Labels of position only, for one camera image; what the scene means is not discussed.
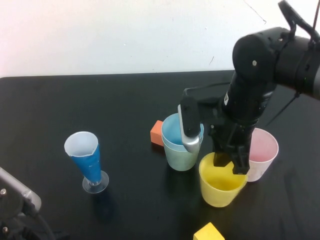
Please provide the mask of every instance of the black table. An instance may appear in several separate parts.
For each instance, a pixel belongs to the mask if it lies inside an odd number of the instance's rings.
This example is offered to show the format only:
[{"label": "black table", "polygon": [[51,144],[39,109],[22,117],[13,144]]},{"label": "black table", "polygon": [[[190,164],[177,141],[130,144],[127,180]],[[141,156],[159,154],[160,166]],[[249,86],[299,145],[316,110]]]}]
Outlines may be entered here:
[{"label": "black table", "polygon": [[[185,88],[229,81],[232,71],[12,77],[0,80],[0,166],[42,199],[41,213],[73,240],[188,240],[212,222],[226,240],[320,238],[320,102],[301,96],[269,127],[294,92],[277,88],[258,127],[279,155],[257,183],[225,208],[201,197],[198,163],[172,170],[152,148],[156,120],[177,111]],[[221,96],[228,86],[216,88]],[[64,152],[77,131],[95,133],[107,191],[90,195]],[[211,152],[204,138],[199,159]]]}]

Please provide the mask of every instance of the light blue cup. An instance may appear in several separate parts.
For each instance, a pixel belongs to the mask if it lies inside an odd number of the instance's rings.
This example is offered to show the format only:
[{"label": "light blue cup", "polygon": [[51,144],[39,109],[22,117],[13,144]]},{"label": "light blue cup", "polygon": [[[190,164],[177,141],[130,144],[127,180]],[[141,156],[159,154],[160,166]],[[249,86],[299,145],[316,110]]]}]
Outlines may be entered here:
[{"label": "light blue cup", "polygon": [[[204,139],[204,125],[200,125],[199,134],[200,146]],[[182,143],[180,132],[180,121],[178,113],[168,116],[161,127],[162,141],[165,156],[171,168],[177,171],[187,171],[191,169],[197,161],[198,153],[188,152]]]},{"label": "light blue cup", "polygon": [[82,186],[88,193],[99,193],[109,184],[109,176],[100,167],[98,138],[91,132],[79,131],[67,138],[64,150],[84,175]]}]

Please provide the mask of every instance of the cup base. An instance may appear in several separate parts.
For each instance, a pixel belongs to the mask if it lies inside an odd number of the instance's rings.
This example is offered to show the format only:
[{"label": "cup base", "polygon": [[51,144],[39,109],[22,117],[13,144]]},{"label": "cup base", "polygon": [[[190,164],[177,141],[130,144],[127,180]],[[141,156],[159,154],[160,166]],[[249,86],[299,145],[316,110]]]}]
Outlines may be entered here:
[{"label": "cup base", "polygon": [[109,176],[105,171],[101,171],[101,182],[98,185],[91,185],[89,181],[84,178],[82,181],[83,189],[89,194],[101,193],[109,184]]}]

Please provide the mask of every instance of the foam block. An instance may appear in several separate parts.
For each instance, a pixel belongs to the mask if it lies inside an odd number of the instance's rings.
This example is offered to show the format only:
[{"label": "foam block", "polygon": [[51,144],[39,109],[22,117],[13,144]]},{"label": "foam block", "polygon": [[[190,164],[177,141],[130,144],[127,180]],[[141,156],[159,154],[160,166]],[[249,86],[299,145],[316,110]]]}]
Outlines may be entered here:
[{"label": "foam block", "polygon": [[162,136],[161,136],[161,127],[162,127],[162,121],[156,121],[155,125],[150,131],[150,137],[151,137],[151,142],[154,144],[158,144],[160,146],[164,145],[164,142],[162,141]]},{"label": "foam block", "polygon": [[193,235],[193,240],[225,240],[211,222]]}]

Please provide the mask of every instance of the black robotic arm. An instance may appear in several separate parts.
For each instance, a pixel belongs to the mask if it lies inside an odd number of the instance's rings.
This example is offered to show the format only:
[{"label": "black robotic arm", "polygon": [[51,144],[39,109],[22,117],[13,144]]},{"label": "black robotic arm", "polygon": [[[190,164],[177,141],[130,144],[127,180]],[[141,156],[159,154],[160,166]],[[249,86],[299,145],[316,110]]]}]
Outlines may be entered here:
[{"label": "black robotic arm", "polygon": [[[240,38],[232,53],[234,75],[224,96],[195,98],[186,89],[178,106],[182,142],[190,152],[199,144],[200,123],[209,125],[215,166],[233,162],[234,174],[246,174],[252,132],[277,84],[320,100],[320,36],[285,1],[279,7],[290,25]],[[295,36],[296,25],[310,39]]]}]

